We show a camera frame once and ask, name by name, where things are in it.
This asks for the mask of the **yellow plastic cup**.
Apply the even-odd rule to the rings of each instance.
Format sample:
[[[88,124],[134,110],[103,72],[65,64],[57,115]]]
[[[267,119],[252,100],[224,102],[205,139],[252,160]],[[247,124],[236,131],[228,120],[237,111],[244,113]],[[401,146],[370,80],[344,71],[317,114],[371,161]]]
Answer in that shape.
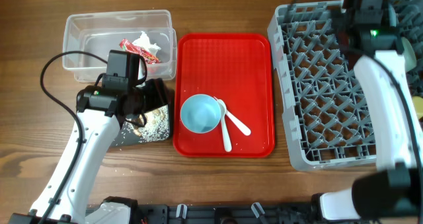
[[[423,98],[420,96],[413,96],[412,103],[418,119],[421,120],[423,118]]]

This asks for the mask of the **food scraps and rice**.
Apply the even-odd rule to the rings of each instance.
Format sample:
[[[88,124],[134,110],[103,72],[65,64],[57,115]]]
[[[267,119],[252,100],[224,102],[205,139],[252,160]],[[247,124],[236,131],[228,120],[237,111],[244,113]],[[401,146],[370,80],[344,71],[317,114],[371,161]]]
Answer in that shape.
[[[166,140],[170,137],[169,107],[164,105],[158,109],[139,115],[132,120],[143,127],[131,123],[124,123],[122,128],[123,144],[149,143]]]

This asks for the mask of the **green bowl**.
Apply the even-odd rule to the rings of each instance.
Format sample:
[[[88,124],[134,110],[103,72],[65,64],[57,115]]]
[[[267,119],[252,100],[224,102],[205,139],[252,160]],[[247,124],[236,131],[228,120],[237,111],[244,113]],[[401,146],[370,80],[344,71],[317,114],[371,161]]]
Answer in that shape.
[[[404,48],[403,56],[405,60],[405,63],[404,63],[405,71],[409,72],[417,66],[417,58],[410,41],[405,37],[402,37],[401,41],[403,43],[403,48]]]

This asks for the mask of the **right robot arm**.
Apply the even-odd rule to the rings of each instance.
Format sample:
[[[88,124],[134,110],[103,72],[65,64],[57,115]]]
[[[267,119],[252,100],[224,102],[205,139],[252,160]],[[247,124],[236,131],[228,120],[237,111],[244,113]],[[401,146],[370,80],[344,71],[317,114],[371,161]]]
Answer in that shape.
[[[374,174],[317,196],[326,221],[422,217],[422,128],[406,79],[410,48],[386,0],[342,0],[331,14],[341,52],[367,102],[376,144]]]

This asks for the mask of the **red serving tray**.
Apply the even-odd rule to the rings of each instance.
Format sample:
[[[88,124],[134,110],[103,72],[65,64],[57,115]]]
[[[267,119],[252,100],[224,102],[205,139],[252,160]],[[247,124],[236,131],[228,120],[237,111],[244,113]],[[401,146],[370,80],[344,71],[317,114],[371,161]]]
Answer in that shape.
[[[244,123],[245,136],[231,121],[232,150],[226,152],[220,127],[205,134],[189,131],[180,109],[192,95],[224,101]],[[262,158],[275,147],[270,44],[260,34],[189,33],[178,42],[173,146],[186,157]]]

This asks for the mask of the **pink plastic fork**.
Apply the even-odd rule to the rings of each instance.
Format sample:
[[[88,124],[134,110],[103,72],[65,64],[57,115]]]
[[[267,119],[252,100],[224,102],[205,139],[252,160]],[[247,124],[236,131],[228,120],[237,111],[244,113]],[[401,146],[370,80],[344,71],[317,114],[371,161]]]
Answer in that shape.
[[[251,134],[251,130],[248,126],[246,126],[242,121],[240,121],[237,117],[235,117],[230,111],[228,111],[226,104],[221,99],[214,97],[216,101],[223,106],[224,114],[237,126],[237,128],[245,135],[249,136]]]

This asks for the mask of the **light blue bowl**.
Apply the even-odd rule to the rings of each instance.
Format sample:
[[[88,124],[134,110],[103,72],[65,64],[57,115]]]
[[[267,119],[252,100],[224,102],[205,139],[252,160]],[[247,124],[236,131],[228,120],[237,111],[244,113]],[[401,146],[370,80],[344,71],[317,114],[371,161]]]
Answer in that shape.
[[[183,102],[180,119],[189,131],[208,133],[220,123],[221,109],[216,99],[210,95],[195,94]]]

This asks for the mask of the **white tissue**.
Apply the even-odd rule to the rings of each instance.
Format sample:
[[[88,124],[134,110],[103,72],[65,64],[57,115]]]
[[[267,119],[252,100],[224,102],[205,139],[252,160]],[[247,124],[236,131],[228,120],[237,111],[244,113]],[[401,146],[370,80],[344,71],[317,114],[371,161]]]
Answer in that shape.
[[[148,35],[144,31],[141,32],[141,36],[134,40],[132,44],[148,51],[153,56],[157,55],[157,52],[161,50],[161,47],[156,43],[151,43]]]

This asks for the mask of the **white plastic spoon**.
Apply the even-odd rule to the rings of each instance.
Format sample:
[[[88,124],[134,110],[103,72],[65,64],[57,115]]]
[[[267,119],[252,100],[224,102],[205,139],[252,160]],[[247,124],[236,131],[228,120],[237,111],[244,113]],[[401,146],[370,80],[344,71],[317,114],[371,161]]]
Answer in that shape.
[[[221,109],[221,129],[222,129],[222,136],[223,136],[223,144],[224,144],[224,149],[226,152],[231,152],[232,150],[232,145],[231,145],[231,140],[229,137],[229,132],[227,130],[227,125],[225,122],[225,113],[227,111],[225,105],[223,104],[223,101],[220,99],[217,99],[217,103],[219,104],[219,107]]]

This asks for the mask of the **black plastic tray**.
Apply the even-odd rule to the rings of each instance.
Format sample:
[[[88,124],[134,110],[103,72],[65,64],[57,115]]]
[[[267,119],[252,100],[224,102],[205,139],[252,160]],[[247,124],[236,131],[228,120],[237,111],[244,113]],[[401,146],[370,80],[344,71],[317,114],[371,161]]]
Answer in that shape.
[[[150,79],[139,89],[145,93],[146,111],[127,117],[111,147],[164,141],[173,134],[174,91],[162,79]]]

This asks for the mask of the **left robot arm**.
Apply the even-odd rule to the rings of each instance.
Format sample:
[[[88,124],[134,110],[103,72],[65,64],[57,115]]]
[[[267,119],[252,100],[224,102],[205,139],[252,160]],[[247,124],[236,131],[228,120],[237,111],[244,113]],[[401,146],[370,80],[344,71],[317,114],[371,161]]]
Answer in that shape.
[[[89,195],[101,162],[125,123],[142,128],[146,113],[167,101],[162,79],[148,79],[143,56],[112,50],[106,72],[77,94],[75,123],[59,163],[27,214],[10,223],[146,223],[137,200],[108,197],[87,214]]]

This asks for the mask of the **grey dishwasher rack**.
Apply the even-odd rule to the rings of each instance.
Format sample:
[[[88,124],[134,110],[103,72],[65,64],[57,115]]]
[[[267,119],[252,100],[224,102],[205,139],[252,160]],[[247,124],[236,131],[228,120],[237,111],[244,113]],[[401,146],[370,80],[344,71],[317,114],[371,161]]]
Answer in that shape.
[[[411,97],[422,97],[422,0],[388,0],[417,66],[406,72]],[[376,164],[376,144],[364,92],[338,47],[331,12],[339,1],[280,5],[268,27],[278,73],[293,168]]]

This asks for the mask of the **red snack wrapper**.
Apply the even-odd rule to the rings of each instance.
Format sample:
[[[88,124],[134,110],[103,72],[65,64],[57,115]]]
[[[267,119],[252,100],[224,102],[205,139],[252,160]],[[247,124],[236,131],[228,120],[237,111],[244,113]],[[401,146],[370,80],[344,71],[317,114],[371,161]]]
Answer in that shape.
[[[123,39],[120,43],[119,46],[125,50],[126,52],[130,52],[133,54],[138,54],[141,55],[145,62],[147,64],[158,64],[161,63],[161,60],[157,57],[154,56],[151,52],[143,49],[140,46],[136,46],[134,44],[132,44],[129,40],[127,39]]]

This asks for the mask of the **clear plastic bin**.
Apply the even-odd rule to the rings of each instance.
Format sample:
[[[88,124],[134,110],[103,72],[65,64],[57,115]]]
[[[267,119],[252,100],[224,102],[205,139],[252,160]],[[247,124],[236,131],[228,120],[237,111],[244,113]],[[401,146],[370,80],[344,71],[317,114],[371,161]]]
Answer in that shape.
[[[131,43],[144,31],[151,43],[161,47],[158,64],[148,64],[148,77],[174,79],[176,75],[176,31],[168,10],[87,13],[68,17],[63,37],[63,51],[84,51],[108,58],[110,50],[124,51],[119,43]]]

